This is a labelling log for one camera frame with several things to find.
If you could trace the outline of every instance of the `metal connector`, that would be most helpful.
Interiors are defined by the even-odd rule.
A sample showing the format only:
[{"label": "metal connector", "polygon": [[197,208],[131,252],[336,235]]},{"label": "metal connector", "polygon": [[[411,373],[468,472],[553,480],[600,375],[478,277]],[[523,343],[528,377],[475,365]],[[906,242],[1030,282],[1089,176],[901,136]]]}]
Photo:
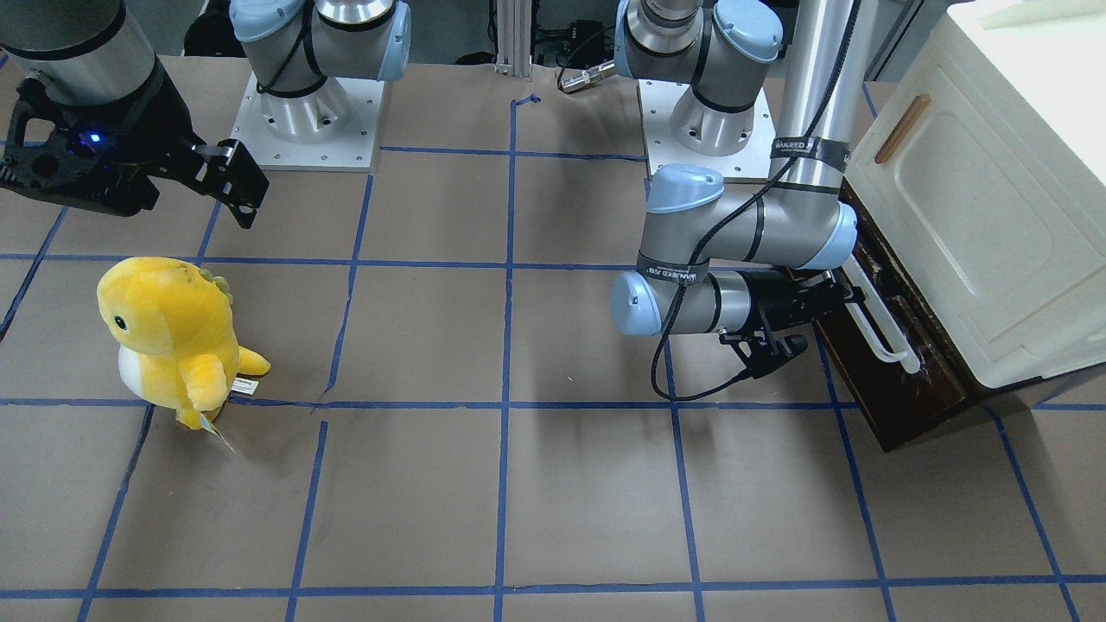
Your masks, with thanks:
[{"label": "metal connector", "polygon": [[578,75],[561,80],[561,90],[565,93],[575,93],[586,86],[602,82],[615,73],[617,73],[615,71],[615,62],[606,61],[603,64],[585,69]]}]

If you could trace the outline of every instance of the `black cable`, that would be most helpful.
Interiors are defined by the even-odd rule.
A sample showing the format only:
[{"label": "black cable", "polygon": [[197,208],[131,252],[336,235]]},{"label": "black cable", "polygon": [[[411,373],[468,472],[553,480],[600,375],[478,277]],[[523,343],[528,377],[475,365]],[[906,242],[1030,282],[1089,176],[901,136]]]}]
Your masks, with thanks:
[{"label": "black cable", "polygon": [[568,41],[570,39],[572,39],[572,35],[568,34],[567,32],[562,33],[562,34],[550,34],[549,37],[542,37],[542,38],[535,39],[534,42],[532,43],[532,45],[539,45],[541,43],[549,43],[551,41]]},{"label": "black cable", "polygon": [[884,58],[884,62],[879,65],[879,69],[876,70],[876,74],[872,76],[872,80],[879,80],[879,76],[883,75],[884,70],[887,69],[887,63],[891,62],[891,56],[894,56],[895,51],[898,50],[899,43],[902,43],[902,40],[906,39],[906,33],[910,30],[910,24],[914,23],[915,18],[917,18],[918,13],[921,12],[921,7],[925,3],[926,0],[920,0],[918,6],[915,7],[914,13],[910,15],[910,19],[907,20],[906,25],[902,27],[902,31],[899,32],[898,38],[895,40],[895,44],[891,45],[890,51],[887,52],[887,56]]},{"label": "black cable", "polygon": [[556,63],[556,66],[561,68],[561,71],[559,71],[556,74],[557,91],[564,93],[564,89],[561,87],[561,79],[564,77],[564,70],[567,68],[568,63],[571,63],[572,60],[576,58],[576,54],[578,54],[581,50],[586,48],[587,44],[591,43],[596,37],[599,37],[606,33],[608,30],[613,30],[614,28],[615,28],[614,24],[612,24],[598,32],[592,33],[592,35],[585,39],[580,45],[576,45],[576,49],[572,51],[572,54],[568,54],[568,60],[566,60],[564,64],[561,64],[561,52],[557,52],[556,54],[553,55],[553,62]]},{"label": "black cable", "polygon": [[262,86],[261,83],[258,82],[258,93],[264,95],[265,93],[272,91],[276,81],[280,80],[281,74],[284,73],[285,69],[288,69],[288,63],[292,62],[292,56],[294,56],[295,52],[300,49],[300,45],[303,43],[303,38],[307,34],[307,29],[311,28],[311,11],[314,10],[314,7],[315,6],[311,2],[303,3],[303,13],[300,20],[300,32],[295,35],[295,43],[292,44],[292,49],[289,50],[288,55],[284,56],[284,60],[276,69],[276,73],[273,74],[273,79],[269,81],[269,84]]},{"label": "black cable", "polygon": [[[817,127],[818,123],[822,122],[822,115],[825,114],[826,107],[830,106],[830,100],[833,99],[834,90],[837,87],[837,80],[841,77],[842,69],[845,65],[845,56],[846,54],[848,54],[848,45],[853,40],[853,30],[856,27],[856,20],[859,13],[860,13],[860,0],[853,0],[853,4],[849,8],[848,21],[845,22],[845,30],[842,32],[841,45],[837,48],[837,58],[835,59],[833,70],[830,73],[830,80],[826,82],[825,92],[822,94],[822,102],[818,104],[818,108],[814,113],[814,117],[811,120],[811,124],[806,127],[806,132],[803,133],[803,138],[810,138],[811,136],[814,135],[814,129]],[[757,201],[760,200],[769,190],[775,187],[775,185],[780,182],[780,179],[782,179],[783,176],[786,175],[789,170],[791,170],[791,167],[794,166],[796,162],[799,162],[799,158],[795,156],[787,158],[787,162],[784,163],[782,167],[780,167],[780,170],[776,172],[776,174],[773,175],[772,178],[769,179],[761,187],[760,190],[758,190],[753,196],[751,196],[745,203],[741,204],[740,207],[738,207],[737,209],[728,214],[724,218],[719,220],[718,224],[711,227],[709,231],[703,234],[703,236],[699,238],[699,242],[696,243],[695,250],[692,250],[691,257],[690,259],[688,259],[688,263],[689,265],[698,263],[699,256],[702,253],[702,250],[707,247],[707,245],[710,243],[710,240],[712,240],[714,236],[717,236],[718,232],[722,230],[722,228],[732,222],[737,217],[744,214],[750,206],[755,205]],[[690,402],[692,400],[699,400],[708,395],[713,395],[714,393],[723,391],[730,385],[735,384],[742,380],[745,380],[751,375],[751,372],[748,369],[741,370],[737,375],[726,381],[724,383],[708,391],[697,393],[695,395],[671,395],[666,391],[661,390],[660,386],[657,384],[657,367],[659,366],[660,363],[660,356],[665,351],[665,345],[671,338],[672,326],[676,324],[676,317],[680,311],[680,307],[684,304],[684,297],[687,294],[687,289],[688,289],[687,284],[681,283],[677,286],[676,296],[672,297],[671,305],[669,307],[668,314],[665,318],[665,325],[660,334],[660,342],[657,343],[657,350],[653,353],[653,363],[649,367],[649,381],[653,384],[654,393],[664,397],[665,400],[668,400],[669,402]]]},{"label": "black cable", "polygon": [[488,39],[493,54],[499,54],[499,30],[495,28],[495,0],[488,0]]}]

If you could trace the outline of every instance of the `yellow plush toy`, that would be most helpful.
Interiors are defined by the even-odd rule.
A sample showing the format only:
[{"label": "yellow plush toy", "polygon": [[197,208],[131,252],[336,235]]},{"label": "yellow plush toy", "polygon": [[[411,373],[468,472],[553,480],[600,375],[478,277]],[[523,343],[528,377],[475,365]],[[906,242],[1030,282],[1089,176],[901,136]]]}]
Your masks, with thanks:
[{"label": "yellow plush toy", "polygon": [[191,429],[211,421],[234,375],[263,375],[269,361],[238,345],[227,281],[191,263],[133,257],[96,287],[100,317],[119,342],[119,375],[136,395],[177,411]]}]

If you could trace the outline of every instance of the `gray robot arm segment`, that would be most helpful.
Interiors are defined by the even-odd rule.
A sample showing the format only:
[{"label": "gray robot arm segment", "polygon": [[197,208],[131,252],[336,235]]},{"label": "gray robot arm segment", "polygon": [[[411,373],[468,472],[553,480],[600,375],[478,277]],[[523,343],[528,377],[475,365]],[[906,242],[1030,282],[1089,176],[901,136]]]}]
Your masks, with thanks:
[{"label": "gray robot arm segment", "polygon": [[780,19],[757,0],[722,0],[713,9],[701,0],[623,0],[616,19],[618,73],[688,83],[724,113],[753,105],[783,43]]},{"label": "gray robot arm segment", "polygon": [[310,94],[327,77],[399,80],[407,66],[401,0],[234,0],[230,17],[258,83],[278,96]]},{"label": "gray robot arm segment", "polygon": [[[803,137],[804,145],[815,145],[813,137],[847,142],[852,132],[855,93],[859,89],[874,3],[866,3],[857,13],[860,35],[853,41],[848,54],[838,59],[843,65],[837,83],[822,99],[828,105],[818,112],[820,102],[812,99],[817,89],[825,91],[830,83],[834,65],[827,59],[838,55],[836,48],[852,13],[851,7],[846,7],[848,11],[841,8],[828,0],[807,0],[801,8],[800,28],[807,31],[821,28],[824,32],[820,31],[818,37],[806,32],[806,41],[796,48],[799,68],[792,71],[799,77],[796,84],[789,77],[781,133],[783,137]],[[808,139],[804,135],[816,115],[822,116]],[[638,269],[622,274],[612,291],[612,312],[622,332],[660,334],[668,319],[672,321],[670,332],[676,334],[771,332],[772,328],[811,321],[817,313],[851,299],[853,293],[838,287],[832,276],[824,283],[806,284],[775,272],[707,270],[710,259],[832,270],[852,253],[856,215],[849,206],[837,201],[844,163],[793,160],[795,154],[775,156],[773,173],[782,175],[779,183],[768,193],[758,193],[759,200],[741,212],[737,212],[738,208],[750,204],[752,195],[724,188],[722,176],[716,170],[668,165],[657,173],[647,206]],[[789,160],[790,168],[780,173]],[[728,222],[719,228],[723,220]],[[699,263],[687,266],[688,261]],[[685,291],[678,301],[679,313],[670,318],[681,286]],[[818,297],[830,307],[820,302]]]}]

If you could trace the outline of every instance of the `metal pole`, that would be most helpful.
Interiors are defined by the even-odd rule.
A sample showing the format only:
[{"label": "metal pole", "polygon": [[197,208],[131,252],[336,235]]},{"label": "metal pole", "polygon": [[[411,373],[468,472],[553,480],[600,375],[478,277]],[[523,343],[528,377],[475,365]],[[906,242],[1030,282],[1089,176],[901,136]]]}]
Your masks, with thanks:
[{"label": "metal pole", "polygon": [[[875,25],[877,2],[863,0],[853,30],[848,53],[837,79],[837,87],[814,136],[851,143],[857,94],[864,80],[864,65]],[[814,118],[841,45],[852,2],[842,0],[805,0],[799,9],[795,38],[787,51],[787,83],[783,94],[783,114],[776,126],[781,137],[802,136]],[[772,174],[786,158],[772,162]],[[783,177],[785,184],[839,188],[842,173],[816,159],[800,159]]]},{"label": "metal pole", "polygon": [[529,0],[495,0],[495,71],[530,79],[531,4]]}]

